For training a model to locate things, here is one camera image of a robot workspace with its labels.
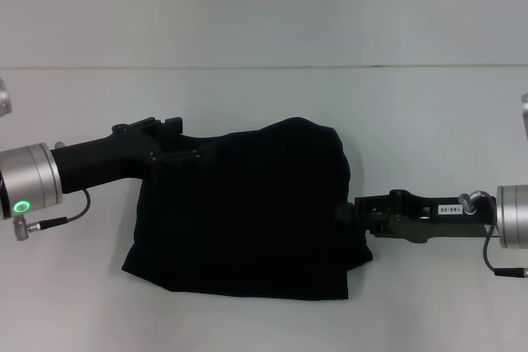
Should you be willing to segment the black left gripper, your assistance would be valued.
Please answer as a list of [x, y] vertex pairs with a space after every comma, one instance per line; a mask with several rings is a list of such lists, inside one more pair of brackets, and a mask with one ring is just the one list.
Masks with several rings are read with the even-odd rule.
[[154, 117], [112, 127], [105, 138], [51, 151], [62, 192], [70, 194], [121, 179], [160, 182], [215, 167], [215, 145], [162, 153], [158, 140], [179, 136], [181, 117]]

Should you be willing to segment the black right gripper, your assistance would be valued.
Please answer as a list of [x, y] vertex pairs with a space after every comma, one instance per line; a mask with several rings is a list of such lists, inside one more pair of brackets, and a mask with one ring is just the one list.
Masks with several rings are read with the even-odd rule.
[[462, 204], [458, 197], [427, 198], [392, 190], [339, 204], [335, 220], [362, 234], [422, 244], [440, 237], [484, 238], [496, 208], [496, 200], [484, 192]]

